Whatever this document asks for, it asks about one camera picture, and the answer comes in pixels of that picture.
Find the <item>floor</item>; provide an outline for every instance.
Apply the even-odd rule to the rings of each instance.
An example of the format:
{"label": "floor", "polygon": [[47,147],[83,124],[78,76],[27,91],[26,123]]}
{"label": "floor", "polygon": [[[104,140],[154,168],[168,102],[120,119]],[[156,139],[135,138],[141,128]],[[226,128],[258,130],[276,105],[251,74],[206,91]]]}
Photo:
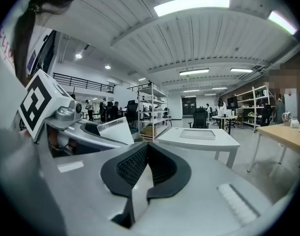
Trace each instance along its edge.
{"label": "floor", "polygon": [[[173,127],[189,127],[193,118],[173,120]],[[210,128],[219,128],[210,124]],[[287,149],[282,164],[278,163],[282,147],[275,141],[262,136],[255,165],[250,173],[246,168],[250,162],[255,147],[256,134],[253,127],[247,124],[231,129],[231,136],[240,143],[232,170],[238,175],[256,186],[274,204],[285,196],[293,183],[300,177],[300,154]],[[205,156],[214,158],[215,152],[206,151]],[[226,164],[229,154],[221,152],[219,161]],[[146,168],[133,191],[133,205],[135,208],[136,220],[145,212],[148,207],[146,190],[153,187],[152,174],[149,167]]]}

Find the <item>fluorescent light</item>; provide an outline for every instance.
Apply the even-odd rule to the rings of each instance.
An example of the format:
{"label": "fluorescent light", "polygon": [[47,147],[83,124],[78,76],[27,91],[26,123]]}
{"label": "fluorescent light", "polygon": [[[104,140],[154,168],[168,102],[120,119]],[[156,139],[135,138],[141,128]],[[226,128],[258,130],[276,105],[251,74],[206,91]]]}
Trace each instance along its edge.
{"label": "fluorescent light", "polygon": [[187,90],[187,91],[184,91],[184,92],[197,92],[197,91],[199,91],[199,89],[197,89],[197,90]]}
{"label": "fluorescent light", "polygon": [[280,25],[281,27],[286,29],[292,35],[295,34],[298,30],[293,25],[291,25],[285,18],[281,17],[275,11],[271,12],[268,19],[275,22],[277,25]]}
{"label": "fluorescent light", "polygon": [[221,7],[229,8],[230,0],[174,0],[154,7],[159,17],[164,15],[194,8]]}
{"label": "fluorescent light", "polygon": [[227,89],[227,88],[213,88],[212,90],[221,90],[221,89]]}
{"label": "fluorescent light", "polygon": [[185,71],[185,72],[180,72],[180,75],[189,75],[189,74],[196,74],[196,73],[208,73],[209,69],[200,69],[200,70],[191,70],[191,71]]}
{"label": "fluorescent light", "polygon": [[242,73],[252,73],[252,69],[243,69],[243,68],[231,68],[231,72],[242,72]]}

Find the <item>metal shelving unit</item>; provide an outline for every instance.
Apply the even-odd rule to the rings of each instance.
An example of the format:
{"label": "metal shelving unit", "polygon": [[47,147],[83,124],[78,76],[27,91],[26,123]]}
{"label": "metal shelving unit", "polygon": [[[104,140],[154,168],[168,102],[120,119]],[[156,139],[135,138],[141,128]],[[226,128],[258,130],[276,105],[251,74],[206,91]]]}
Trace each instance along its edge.
{"label": "metal shelving unit", "polygon": [[[149,100],[140,100],[140,93],[145,93],[148,94],[150,96]],[[155,99],[155,97],[157,98],[162,98],[162,97],[166,97],[166,101],[162,101],[159,99]],[[141,112],[140,111],[140,103],[149,103],[152,106],[152,111],[144,111]],[[168,110],[159,110],[159,111],[155,111],[154,110],[154,105],[162,105],[162,104],[167,104],[167,108]],[[155,86],[155,84],[151,83],[151,86],[146,87],[146,88],[141,88],[138,90],[138,130],[139,130],[139,136],[143,137],[145,139],[149,139],[152,140],[154,142],[154,139],[160,135],[164,130],[166,130],[169,126],[168,126],[168,117],[164,118],[163,117],[163,113],[167,112],[168,116],[169,116],[169,97],[168,94],[164,94],[163,92],[161,92],[160,90],[158,90]],[[140,114],[144,114],[144,113],[151,113],[151,119],[149,120],[140,120]],[[158,115],[161,115],[160,118],[154,118],[154,114],[158,113]],[[163,121],[166,122],[166,125],[156,125],[158,123],[162,123]],[[140,131],[143,130],[146,126],[148,125],[152,125],[152,136],[147,136],[145,134],[141,134]]]}
{"label": "metal shelving unit", "polygon": [[[256,91],[263,91],[263,90],[267,90],[267,95],[256,97]],[[251,115],[251,116],[248,115],[248,117],[254,118],[254,123],[249,123],[247,121],[243,121],[243,123],[253,126],[254,127],[254,132],[255,132],[256,127],[260,127],[260,125],[256,124],[256,121],[257,121],[257,109],[263,109],[264,108],[264,106],[256,107],[257,101],[260,100],[260,99],[267,99],[268,100],[268,104],[270,105],[270,98],[274,98],[274,100],[276,102],[276,97],[275,97],[275,95],[273,95],[269,91],[269,88],[268,88],[267,84],[264,85],[264,86],[258,87],[258,88],[252,87],[252,90],[244,92],[244,93],[241,93],[241,94],[238,94],[236,96],[239,97],[239,96],[243,96],[243,95],[247,95],[247,94],[249,94],[250,95],[249,97],[252,97],[252,98],[246,99],[246,100],[240,100],[240,101],[238,101],[238,103],[253,102],[254,103],[254,107],[240,107],[239,109],[254,109],[254,115]]]}

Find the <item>cardboard box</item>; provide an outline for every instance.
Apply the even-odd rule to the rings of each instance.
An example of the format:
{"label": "cardboard box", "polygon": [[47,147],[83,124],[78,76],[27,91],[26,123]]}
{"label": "cardboard box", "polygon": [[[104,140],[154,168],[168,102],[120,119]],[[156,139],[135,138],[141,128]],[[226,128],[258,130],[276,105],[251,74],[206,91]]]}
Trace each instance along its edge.
{"label": "cardboard box", "polygon": [[[156,132],[157,132],[157,129],[156,129],[156,126],[154,126],[154,136],[156,136]],[[152,137],[152,125],[145,127],[145,135]]]}

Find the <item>monitor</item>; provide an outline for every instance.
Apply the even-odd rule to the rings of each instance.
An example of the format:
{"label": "monitor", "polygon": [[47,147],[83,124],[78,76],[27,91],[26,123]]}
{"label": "monitor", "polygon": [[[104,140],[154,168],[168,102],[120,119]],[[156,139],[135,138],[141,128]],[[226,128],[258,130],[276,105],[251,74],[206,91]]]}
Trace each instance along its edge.
{"label": "monitor", "polygon": [[236,108],[239,108],[238,98],[236,96],[228,98],[227,109],[236,109]]}

